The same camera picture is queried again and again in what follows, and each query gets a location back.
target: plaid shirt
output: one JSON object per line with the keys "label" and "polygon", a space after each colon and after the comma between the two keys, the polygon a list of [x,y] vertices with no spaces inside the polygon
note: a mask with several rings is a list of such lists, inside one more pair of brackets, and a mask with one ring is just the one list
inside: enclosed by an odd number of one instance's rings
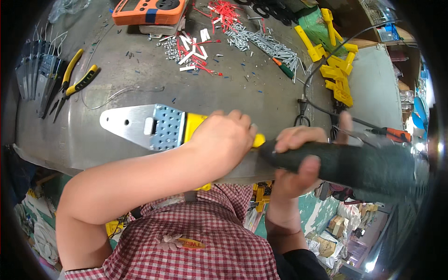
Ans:
{"label": "plaid shirt", "polygon": [[[66,279],[279,279],[266,239],[243,228],[251,185],[213,185],[197,202],[182,194],[142,208],[102,267],[67,271]],[[163,235],[182,234],[203,249],[157,248]]]}

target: yellow pliers handle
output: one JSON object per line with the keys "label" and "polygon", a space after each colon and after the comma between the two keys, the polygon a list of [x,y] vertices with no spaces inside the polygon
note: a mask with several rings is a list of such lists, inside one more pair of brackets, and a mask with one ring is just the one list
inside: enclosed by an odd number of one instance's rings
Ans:
{"label": "yellow pliers handle", "polygon": [[82,77],[79,82],[67,89],[67,91],[65,92],[65,96],[69,97],[73,93],[84,89],[88,84],[90,84],[91,81],[93,81],[100,70],[101,68],[98,68],[98,66],[96,66],[95,64],[92,65],[89,71],[84,75],[84,77]]}
{"label": "yellow pliers handle", "polygon": [[79,51],[75,54],[75,56],[72,58],[69,65],[67,66],[67,70],[65,71],[64,78],[62,79],[62,89],[63,90],[66,90],[69,87],[69,81],[70,81],[70,76],[72,74],[72,70],[75,67],[78,60],[81,58],[83,52],[84,52],[83,49],[79,49]]}

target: orange multimeter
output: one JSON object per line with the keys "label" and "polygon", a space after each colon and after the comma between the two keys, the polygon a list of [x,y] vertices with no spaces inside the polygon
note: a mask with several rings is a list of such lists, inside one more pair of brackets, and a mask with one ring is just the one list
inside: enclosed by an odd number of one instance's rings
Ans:
{"label": "orange multimeter", "polygon": [[112,18],[116,25],[175,25],[184,6],[185,0],[121,0]]}

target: screwdriver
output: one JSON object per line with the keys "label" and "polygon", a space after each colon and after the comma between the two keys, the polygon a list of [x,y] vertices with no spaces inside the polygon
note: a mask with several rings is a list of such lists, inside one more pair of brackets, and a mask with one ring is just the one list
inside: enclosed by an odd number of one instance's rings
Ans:
{"label": "screwdriver", "polygon": [[294,73],[291,70],[289,70],[289,68],[286,67],[286,65],[284,65],[283,63],[281,63],[280,61],[278,61],[275,58],[272,58],[272,60],[280,67],[280,69],[283,71],[283,73],[286,74],[286,76],[288,76],[289,78],[294,77]]}

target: power cord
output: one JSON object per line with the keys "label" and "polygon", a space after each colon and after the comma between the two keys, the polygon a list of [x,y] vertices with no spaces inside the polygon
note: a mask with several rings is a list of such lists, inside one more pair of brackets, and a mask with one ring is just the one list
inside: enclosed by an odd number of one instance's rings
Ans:
{"label": "power cord", "polygon": [[[366,28],[366,29],[363,29],[362,31],[356,33],[354,36],[352,36],[352,37],[348,38],[347,40],[345,40],[343,43],[341,43],[341,45],[339,45],[336,49],[334,49],[334,50],[330,53],[330,55],[329,55],[328,57],[326,57],[323,61],[321,61],[321,62],[319,63],[319,65],[318,65],[316,68],[314,68],[314,70],[311,72],[311,75],[306,79],[305,84],[303,85],[303,93],[304,93],[304,97],[305,97],[306,102],[307,102],[308,104],[310,104],[311,106],[313,106],[314,108],[316,108],[317,110],[321,111],[321,112],[324,112],[324,113],[326,113],[326,114],[328,114],[328,115],[330,115],[330,116],[336,116],[336,117],[339,118],[339,114],[338,114],[338,113],[333,113],[333,112],[327,111],[327,110],[325,110],[325,109],[323,109],[323,108],[317,106],[316,104],[314,104],[313,102],[310,101],[310,99],[309,99],[308,96],[307,96],[307,92],[308,92],[308,87],[309,87],[309,85],[311,84],[311,77],[312,77],[314,74],[316,74],[316,72],[319,70],[319,68],[327,62],[327,60],[328,60],[329,57],[331,57],[332,55],[334,55],[340,48],[342,48],[342,46],[343,46],[345,43],[347,43],[347,42],[350,41],[351,39],[353,39],[353,38],[355,38],[355,37],[361,35],[362,33],[366,32],[366,31],[368,31],[368,30],[370,30],[370,29],[373,29],[373,28],[376,28],[376,27],[379,27],[379,26],[382,26],[382,25],[385,25],[385,24],[388,24],[388,23],[395,23],[395,22],[400,22],[400,20],[386,21],[386,22],[382,22],[382,23],[380,23],[380,24],[377,24],[377,25],[368,27],[368,28]],[[378,127],[378,126],[376,126],[376,125],[370,124],[370,123],[368,123],[368,122],[366,122],[366,121],[363,121],[363,120],[360,120],[360,119],[358,119],[358,118],[352,118],[352,119],[353,119],[354,122],[357,122],[357,123],[359,123],[359,124],[362,124],[362,125],[365,125],[365,126],[374,128],[374,129],[378,129],[378,130],[381,129],[380,127]]]}
{"label": "power cord", "polygon": [[308,122],[308,127],[311,126],[310,119],[305,116],[306,106],[308,105],[307,101],[305,99],[297,99],[297,103],[299,103],[299,111],[300,113],[297,115],[296,119],[294,120],[294,126],[297,126],[297,121],[299,121],[299,125],[303,124],[303,120],[306,120]]}

